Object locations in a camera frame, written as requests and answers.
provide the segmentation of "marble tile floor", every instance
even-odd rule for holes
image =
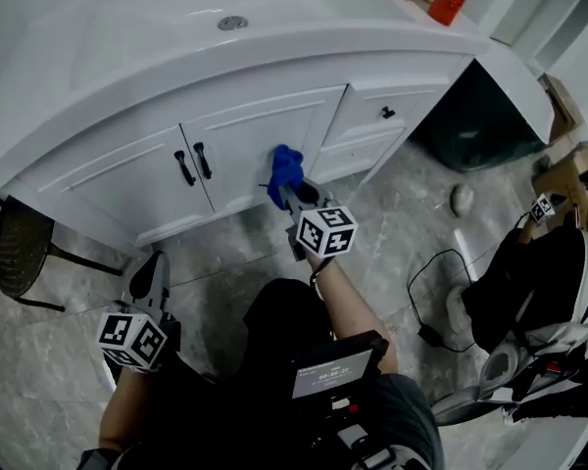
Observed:
[[[360,223],[354,251],[340,260],[388,326],[402,372],[430,400],[470,384],[484,353],[432,349],[417,335],[408,280],[437,252],[463,253],[473,279],[487,268],[498,243],[531,203],[529,176],[536,157],[472,174],[434,161],[406,143],[366,185],[361,176],[331,183],[334,196]],[[454,184],[476,193],[472,212],[455,218],[448,206]],[[244,350],[241,318],[272,278],[308,280],[294,262],[284,229],[289,217],[271,206],[196,228],[161,242],[171,258],[168,309],[182,322],[182,355],[195,369],[226,377]],[[57,225],[55,241],[77,254],[114,266],[126,257]],[[422,319],[448,333],[444,296],[466,282],[461,262],[446,255],[414,285]],[[5,470],[73,469],[80,452],[94,447],[100,417],[112,393],[93,345],[100,314],[120,287],[118,278],[50,258],[28,294],[61,302],[66,313],[20,306],[0,294],[0,466]],[[498,412],[445,428],[449,469],[501,466],[521,444],[529,424],[508,427]]]

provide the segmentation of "chair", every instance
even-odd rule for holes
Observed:
[[[53,219],[13,197],[0,206],[0,291],[5,296],[22,305],[65,311],[63,305],[22,298],[37,280],[48,256],[122,276],[123,273],[118,269],[81,258],[55,246],[52,243]]]

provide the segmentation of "cabinet door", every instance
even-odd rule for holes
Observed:
[[[266,200],[261,185],[270,180],[272,151],[279,144],[302,152],[309,173],[344,89],[340,85],[270,98],[184,123],[214,210],[235,212]]]
[[[193,186],[176,152],[183,152]],[[77,194],[132,230],[138,245],[214,213],[178,125],[97,156],[40,188]]]

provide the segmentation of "drawer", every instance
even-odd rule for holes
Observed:
[[[424,98],[448,83],[446,77],[422,82],[411,78],[351,83],[329,127],[324,145],[361,139],[371,132],[399,130]]]
[[[372,168],[403,132],[402,128],[382,132],[356,142],[323,147],[310,177],[324,183]]]

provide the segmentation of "white countertop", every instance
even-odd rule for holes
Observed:
[[[248,27],[221,31],[239,15]],[[487,48],[402,0],[57,0],[0,80],[0,187],[86,127],[211,76],[344,52]]]

